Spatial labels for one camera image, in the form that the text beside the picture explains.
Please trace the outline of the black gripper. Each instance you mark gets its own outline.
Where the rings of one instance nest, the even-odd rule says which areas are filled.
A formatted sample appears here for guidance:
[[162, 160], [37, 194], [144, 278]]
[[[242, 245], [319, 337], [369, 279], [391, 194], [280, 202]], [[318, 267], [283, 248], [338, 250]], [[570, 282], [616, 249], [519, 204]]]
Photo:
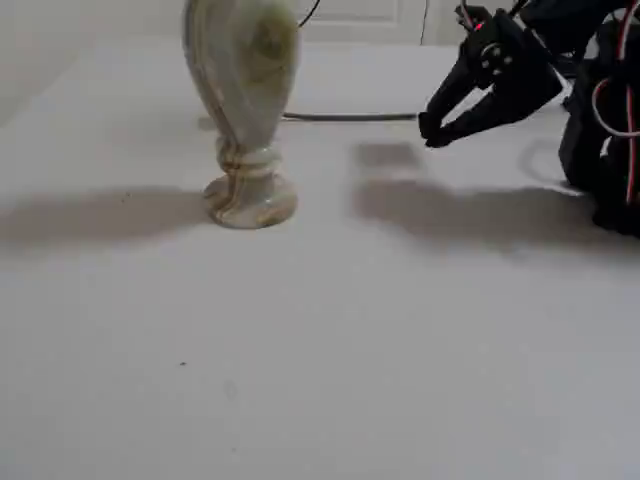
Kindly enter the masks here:
[[[561, 92], [550, 55], [506, 10], [459, 13], [467, 27], [459, 56], [418, 114], [420, 134], [429, 148], [525, 119]], [[469, 96], [477, 102], [445, 122]]]

